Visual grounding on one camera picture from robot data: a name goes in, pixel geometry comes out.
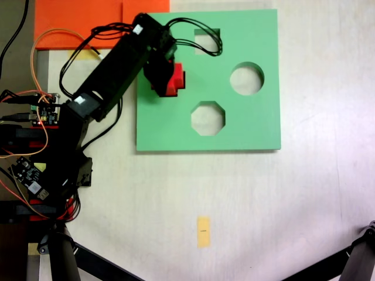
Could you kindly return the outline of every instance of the white table surface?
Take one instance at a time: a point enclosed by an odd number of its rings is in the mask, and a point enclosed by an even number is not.
[[[137,153],[133,84],[119,123],[86,150],[93,185],[68,224],[77,242],[147,281],[281,280],[375,219],[375,1],[171,0],[172,12],[254,8],[278,9],[282,149]],[[67,56],[49,53],[48,91],[60,92]],[[66,87],[97,63],[75,62]],[[203,249],[201,215],[211,219]],[[47,267],[44,256],[42,281]]]

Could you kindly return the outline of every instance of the square hole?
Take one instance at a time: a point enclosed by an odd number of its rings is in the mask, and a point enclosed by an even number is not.
[[[220,35],[219,28],[213,28],[213,30]],[[201,45],[205,49],[211,52],[217,52],[219,48],[214,40],[203,30],[195,29],[194,30],[194,41],[195,43]],[[195,48],[195,54],[206,54],[204,51]]]

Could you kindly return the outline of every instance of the circuit board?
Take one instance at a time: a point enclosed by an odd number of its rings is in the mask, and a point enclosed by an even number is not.
[[[48,101],[52,104],[59,102],[59,94],[51,94],[52,98],[47,97]],[[31,105],[32,114],[37,114],[37,106]],[[59,124],[59,110],[58,108],[52,107],[40,107],[39,108],[40,120],[43,122],[44,126],[57,126]],[[40,121],[33,121],[32,125],[34,127],[40,127],[42,124]]]
[[[49,193],[38,183],[42,172],[36,168],[26,158],[21,157],[17,160],[17,165],[12,165],[16,179],[28,188],[28,190],[38,198],[44,200]]]

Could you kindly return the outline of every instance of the circular hole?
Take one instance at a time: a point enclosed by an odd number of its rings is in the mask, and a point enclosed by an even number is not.
[[[253,95],[262,89],[264,73],[255,63],[238,64],[230,76],[230,85],[240,95]]]

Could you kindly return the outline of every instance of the yellow sticky note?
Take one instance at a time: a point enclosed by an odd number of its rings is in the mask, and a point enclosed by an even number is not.
[[[68,57],[74,53],[74,50],[68,50]],[[98,55],[92,50],[82,50],[76,57],[76,60],[98,60]]]
[[[44,172],[46,169],[46,163],[34,163],[34,166],[41,172]]]
[[[210,218],[198,217],[197,220],[198,230],[198,248],[210,246]]]

